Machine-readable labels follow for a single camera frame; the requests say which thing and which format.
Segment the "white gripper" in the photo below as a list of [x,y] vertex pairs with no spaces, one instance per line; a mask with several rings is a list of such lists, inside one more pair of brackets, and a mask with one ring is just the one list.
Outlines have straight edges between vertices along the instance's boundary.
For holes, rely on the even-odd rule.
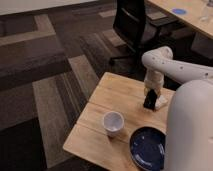
[[148,69],[146,71],[145,79],[145,88],[144,88],[144,96],[146,97],[149,93],[150,89],[156,90],[157,99],[159,99],[162,95],[161,88],[164,85],[164,75],[158,71]]

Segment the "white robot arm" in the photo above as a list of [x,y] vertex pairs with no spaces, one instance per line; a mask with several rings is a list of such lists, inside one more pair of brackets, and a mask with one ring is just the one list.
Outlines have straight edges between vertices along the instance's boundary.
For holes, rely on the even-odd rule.
[[168,107],[164,171],[213,171],[213,67],[174,60],[168,46],[141,61],[181,84]]

